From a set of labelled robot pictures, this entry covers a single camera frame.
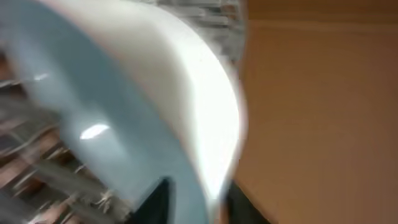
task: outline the blurry object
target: blurry object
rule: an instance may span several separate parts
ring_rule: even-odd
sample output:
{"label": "blurry object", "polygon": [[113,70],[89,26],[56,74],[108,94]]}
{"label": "blurry object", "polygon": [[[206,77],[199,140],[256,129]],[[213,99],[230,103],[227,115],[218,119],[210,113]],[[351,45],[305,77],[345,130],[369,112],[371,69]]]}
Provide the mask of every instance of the blurry object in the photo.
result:
{"label": "blurry object", "polygon": [[[4,208],[0,221],[116,223],[126,219],[130,208],[124,202],[97,180],[91,184],[92,175],[85,180],[88,172],[60,141],[53,113],[7,95],[0,102],[0,208]],[[79,174],[68,171],[74,164]]]}
{"label": "blurry object", "polygon": [[159,0],[158,5],[194,23],[196,31],[215,41],[216,53],[233,63],[242,59],[246,42],[246,2],[242,0]]}
{"label": "blurry object", "polygon": [[[130,218],[147,223],[155,216],[142,212],[146,202],[168,180],[158,221],[212,222],[245,133],[228,62],[243,51],[238,4],[158,2],[180,17],[127,1],[12,4],[7,53],[29,96],[60,113],[62,138],[84,163],[56,159],[63,149],[23,153],[29,163],[11,183],[15,194],[41,194],[43,185],[76,195],[68,207],[95,223],[122,222],[135,205]],[[19,135],[28,145],[36,139]]]}
{"label": "blurry object", "polygon": [[11,88],[13,86],[19,85],[20,81],[15,79],[15,76],[12,74],[9,64],[6,62],[6,56],[2,51],[4,47],[4,28],[0,26],[0,90],[5,88]]}
{"label": "blurry object", "polygon": [[0,51],[3,51],[5,46],[6,46],[6,37],[5,37],[5,30],[4,30],[4,24],[2,23],[2,19],[0,16]]}
{"label": "blurry object", "polygon": [[226,209],[229,224],[271,224],[235,182],[229,187]]}

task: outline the tan wall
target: tan wall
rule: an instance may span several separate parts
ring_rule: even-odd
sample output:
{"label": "tan wall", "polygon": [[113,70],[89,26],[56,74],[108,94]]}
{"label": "tan wall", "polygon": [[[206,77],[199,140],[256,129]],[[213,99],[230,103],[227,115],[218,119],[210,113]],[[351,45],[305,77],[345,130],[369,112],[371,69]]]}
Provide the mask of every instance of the tan wall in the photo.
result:
{"label": "tan wall", "polygon": [[353,26],[251,29],[237,179],[281,224],[398,223],[398,32]]}
{"label": "tan wall", "polygon": [[251,19],[270,13],[397,14],[396,0],[246,0]]}

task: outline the beige background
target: beige background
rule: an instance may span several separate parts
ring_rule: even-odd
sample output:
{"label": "beige background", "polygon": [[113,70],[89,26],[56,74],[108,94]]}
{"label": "beige background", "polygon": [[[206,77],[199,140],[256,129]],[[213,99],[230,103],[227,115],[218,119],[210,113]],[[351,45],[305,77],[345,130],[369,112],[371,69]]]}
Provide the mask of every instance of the beige background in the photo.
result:
{"label": "beige background", "polygon": [[[270,19],[265,8],[286,1],[249,2],[249,134],[236,179],[274,223],[398,223],[398,27],[355,14],[359,1],[347,21],[342,7],[303,19],[327,4]],[[395,12],[388,3],[367,7]]]}
{"label": "beige background", "polygon": [[367,17],[397,17],[396,0],[246,0],[251,19],[266,19],[272,16],[300,14],[308,16],[342,17],[358,15]]}

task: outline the white curved edge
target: white curved edge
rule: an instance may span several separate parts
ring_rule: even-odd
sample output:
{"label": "white curved edge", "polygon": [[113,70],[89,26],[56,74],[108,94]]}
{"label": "white curved edge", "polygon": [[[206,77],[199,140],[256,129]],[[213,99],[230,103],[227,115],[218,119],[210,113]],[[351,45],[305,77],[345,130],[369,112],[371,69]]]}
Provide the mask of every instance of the white curved edge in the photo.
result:
{"label": "white curved edge", "polygon": [[246,104],[227,60],[186,22],[155,6],[40,2],[90,36],[139,84],[180,138],[213,213],[246,137]]}

